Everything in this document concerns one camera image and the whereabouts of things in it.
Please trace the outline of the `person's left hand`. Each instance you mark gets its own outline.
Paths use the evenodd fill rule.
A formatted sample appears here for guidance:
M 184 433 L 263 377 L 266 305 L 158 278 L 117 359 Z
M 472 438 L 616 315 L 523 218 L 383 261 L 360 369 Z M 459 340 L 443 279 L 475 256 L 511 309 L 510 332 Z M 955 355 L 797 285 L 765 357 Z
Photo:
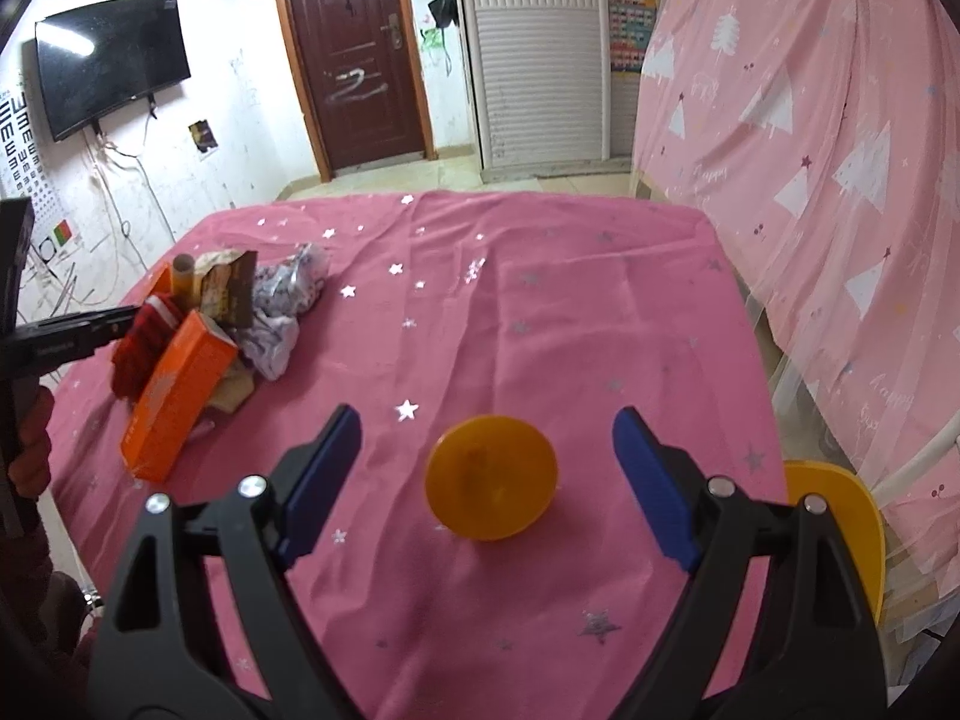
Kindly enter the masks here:
M 39 387 L 31 408 L 20 421 L 21 452 L 8 465 L 8 474 L 16 492 L 25 499 L 36 500 L 49 487 L 49 427 L 53 395 L 44 385 Z

